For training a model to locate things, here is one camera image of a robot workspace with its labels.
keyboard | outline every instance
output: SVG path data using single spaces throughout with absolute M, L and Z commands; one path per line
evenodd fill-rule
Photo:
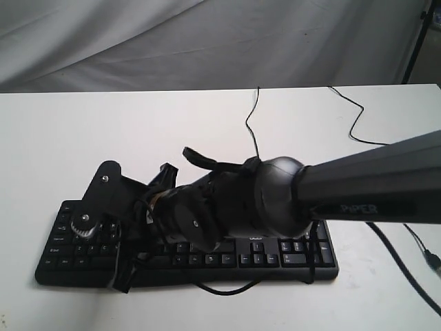
M 70 215 L 79 201 L 64 201 L 35 271 L 41 285 L 105 288 L 114 276 L 119 249 L 117 224 L 103 220 L 90 239 L 74 235 Z M 160 246 L 134 279 L 133 287 L 183 285 L 189 277 L 199 282 L 309 281 L 305 249 L 314 248 L 315 280 L 335 279 L 338 264 L 326 221 L 317 229 L 318 240 L 309 233 L 299 239 L 227 239 L 212 253 L 199 252 L 191 243 Z

white tabletop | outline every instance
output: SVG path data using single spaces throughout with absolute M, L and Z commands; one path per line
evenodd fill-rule
M 393 143 L 441 128 L 437 86 L 340 88 L 366 112 L 363 139 Z M 106 290 L 45 288 L 34 270 L 62 200 L 80 199 L 99 164 L 118 161 L 148 182 L 164 162 L 178 184 L 205 171 L 184 146 L 222 161 L 254 153 L 244 126 L 256 91 L 0 94 L 0 330 L 417 330 L 441 320 L 363 223 L 330 221 L 340 265 L 332 283 L 262 283 L 235 297 L 191 285 Z M 347 133 L 359 109 L 327 88 L 261 90 L 250 124 L 262 159 L 317 164 L 373 146 Z M 441 279 L 401 225 L 381 224 L 422 287 L 441 303 Z M 441 253 L 441 227 L 413 227 Z M 213 284 L 222 290 L 230 285 Z

white fabric backdrop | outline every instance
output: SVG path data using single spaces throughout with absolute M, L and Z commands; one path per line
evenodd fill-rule
M 425 0 L 3 0 L 0 90 L 399 83 Z

